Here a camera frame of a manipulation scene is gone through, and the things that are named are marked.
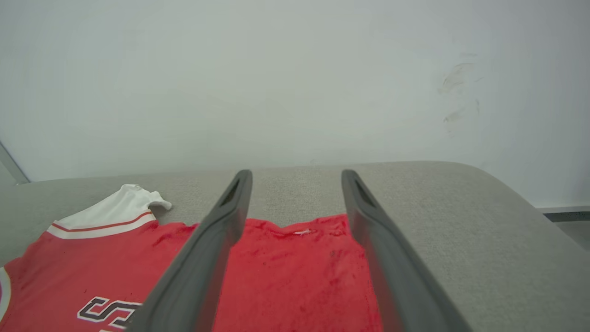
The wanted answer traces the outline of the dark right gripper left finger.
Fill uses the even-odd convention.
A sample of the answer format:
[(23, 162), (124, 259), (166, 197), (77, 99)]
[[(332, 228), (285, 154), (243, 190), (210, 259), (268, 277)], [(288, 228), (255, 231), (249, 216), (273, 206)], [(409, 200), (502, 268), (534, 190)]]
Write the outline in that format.
[(252, 185), (250, 170), (236, 173), (134, 313), (129, 332), (212, 331), (230, 249), (244, 231)]

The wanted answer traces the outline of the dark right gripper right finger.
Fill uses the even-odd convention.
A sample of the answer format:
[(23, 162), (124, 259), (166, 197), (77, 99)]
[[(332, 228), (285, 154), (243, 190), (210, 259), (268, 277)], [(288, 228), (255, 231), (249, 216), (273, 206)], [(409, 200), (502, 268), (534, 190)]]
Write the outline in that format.
[(470, 332), (472, 328), (402, 231), (352, 170), (341, 174), (351, 233), (365, 251), (385, 332)]

